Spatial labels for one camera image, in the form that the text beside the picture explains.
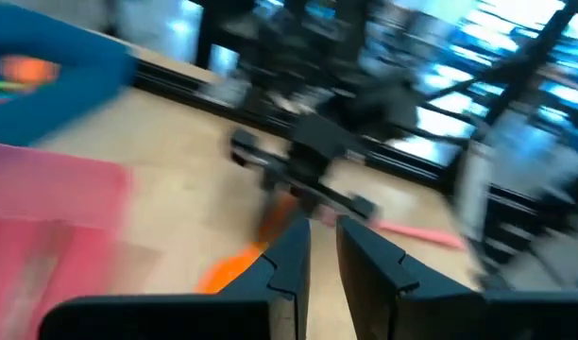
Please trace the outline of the blue plastic bin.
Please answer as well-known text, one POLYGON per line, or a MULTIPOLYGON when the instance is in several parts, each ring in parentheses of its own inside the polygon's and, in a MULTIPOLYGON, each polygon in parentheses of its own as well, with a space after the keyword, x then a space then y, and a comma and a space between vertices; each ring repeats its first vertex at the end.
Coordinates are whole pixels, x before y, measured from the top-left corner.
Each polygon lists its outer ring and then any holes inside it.
POLYGON ((129 48, 35 11, 0 3, 0 59, 26 55, 59 76, 0 104, 0 144, 29 145, 115 97, 132 81, 129 48))

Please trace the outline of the pink silicone spatula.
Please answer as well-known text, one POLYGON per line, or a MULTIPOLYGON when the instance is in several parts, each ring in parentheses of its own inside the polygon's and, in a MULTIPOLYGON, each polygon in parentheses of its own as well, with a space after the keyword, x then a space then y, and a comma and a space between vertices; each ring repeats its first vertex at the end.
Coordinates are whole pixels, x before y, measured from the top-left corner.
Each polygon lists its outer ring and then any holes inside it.
MULTIPOLYGON (((332 227, 335 225, 336 220, 341 215, 349 215, 349 213, 339 212, 335 209, 332 209, 331 207, 326 207, 319 213, 318 217, 324 225, 332 227)), ((462 251, 467 249, 464 241, 457 235, 442 230, 418 229, 415 227, 399 225, 388 220, 378 218, 376 211, 373 211, 368 216, 366 222, 367 225, 374 230, 389 231, 442 247, 458 249, 462 251)))

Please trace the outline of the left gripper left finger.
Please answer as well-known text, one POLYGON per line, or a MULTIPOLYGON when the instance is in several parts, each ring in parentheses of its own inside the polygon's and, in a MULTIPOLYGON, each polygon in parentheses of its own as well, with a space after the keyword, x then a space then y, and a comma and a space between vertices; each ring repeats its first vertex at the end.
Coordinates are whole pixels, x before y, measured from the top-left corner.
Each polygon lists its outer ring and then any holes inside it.
POLYGON ((216 294, 72 298, 46 314, 38 340, 305 340, 310 255, 299 217, 216 294))

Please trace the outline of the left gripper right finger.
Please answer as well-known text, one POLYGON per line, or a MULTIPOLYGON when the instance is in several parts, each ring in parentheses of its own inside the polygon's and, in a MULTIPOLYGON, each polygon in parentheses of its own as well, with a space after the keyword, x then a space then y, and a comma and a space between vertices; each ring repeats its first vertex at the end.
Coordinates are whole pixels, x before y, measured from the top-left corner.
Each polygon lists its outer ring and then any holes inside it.
POLYGON ((358 340, 578 340, 578 291, 474 291, 347 216, 336 241, 358 340))

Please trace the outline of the black aluminium table frame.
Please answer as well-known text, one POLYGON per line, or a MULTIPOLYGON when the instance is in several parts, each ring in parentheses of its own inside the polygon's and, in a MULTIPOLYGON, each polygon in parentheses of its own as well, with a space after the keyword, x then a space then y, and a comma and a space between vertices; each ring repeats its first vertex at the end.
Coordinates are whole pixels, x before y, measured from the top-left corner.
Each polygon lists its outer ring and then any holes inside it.
MULTIPOLYGON (((219 104, 199 93, 206 87, 205 81, 142 59, 138 61, 133 86, 284 139, 289 137, 297 120, 290 113, 254 113, 219 104)), ((441 193, 451 203, 456 202, 454 169, 434 165, 366 138, 361 141, 365 146, 366 166, 422 184, 441 193)), ((553 232, 578 233, 578 203, 570 201, 577 184, 576 178, 562 188, 549 188, 539 199, 491 185, 485 195, 485 213, 480 218, 484 224, 483 237, 510 240, 512 237, 532 239, 553 232)))

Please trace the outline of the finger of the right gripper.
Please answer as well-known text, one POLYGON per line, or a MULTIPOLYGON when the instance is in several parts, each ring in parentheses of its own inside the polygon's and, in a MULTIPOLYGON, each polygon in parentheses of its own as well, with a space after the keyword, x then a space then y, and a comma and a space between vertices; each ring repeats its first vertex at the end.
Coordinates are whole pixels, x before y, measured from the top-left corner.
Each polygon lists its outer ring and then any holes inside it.
POLYGON ((318 192, 302 189, 299 194, 298 205, 306 215, 313 215, 320 204, 320 200, 318 192))
POLYGON ((263 190, 269 194, 287 192, 289 184, 282 170, 265 169, 263 171, 263 190))

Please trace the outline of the pink plastic bin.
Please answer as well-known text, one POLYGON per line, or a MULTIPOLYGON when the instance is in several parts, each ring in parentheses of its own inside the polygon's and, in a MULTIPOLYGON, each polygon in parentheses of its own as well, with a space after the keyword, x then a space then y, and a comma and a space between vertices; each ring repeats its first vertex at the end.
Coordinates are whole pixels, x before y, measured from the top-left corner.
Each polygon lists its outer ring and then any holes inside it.
POLYGON ((0 340, 37 340, 56 304, 106 291, 131 175, 0 144, 0 340))

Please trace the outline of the orange silicone spatula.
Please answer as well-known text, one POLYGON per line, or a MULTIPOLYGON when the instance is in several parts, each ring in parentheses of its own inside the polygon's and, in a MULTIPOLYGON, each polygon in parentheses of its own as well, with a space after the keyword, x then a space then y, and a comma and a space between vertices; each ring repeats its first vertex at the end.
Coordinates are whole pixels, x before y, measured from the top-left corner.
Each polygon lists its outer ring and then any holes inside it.
POLYGON ((54 81, 60 66, 52 61, 20 55, 0 59, 0 75, 6 81, 38 86, 54 81))
POLYGON ((254 242, 237 254, 211 266, 201 277, 195 291, 216 294, 243 274, 287 229, 289 216, 298 206, 298 199, 288 192, 275 192, 263 206, 254 242))

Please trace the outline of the green silicone spatula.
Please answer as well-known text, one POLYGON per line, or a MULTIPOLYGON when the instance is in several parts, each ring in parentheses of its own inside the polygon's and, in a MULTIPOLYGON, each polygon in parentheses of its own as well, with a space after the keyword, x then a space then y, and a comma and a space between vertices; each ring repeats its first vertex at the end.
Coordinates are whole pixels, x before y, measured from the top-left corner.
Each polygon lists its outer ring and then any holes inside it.
POLYGON ((0 92, 31 92, 34 88, 24 83, 8 82, 0 80, 0 92))

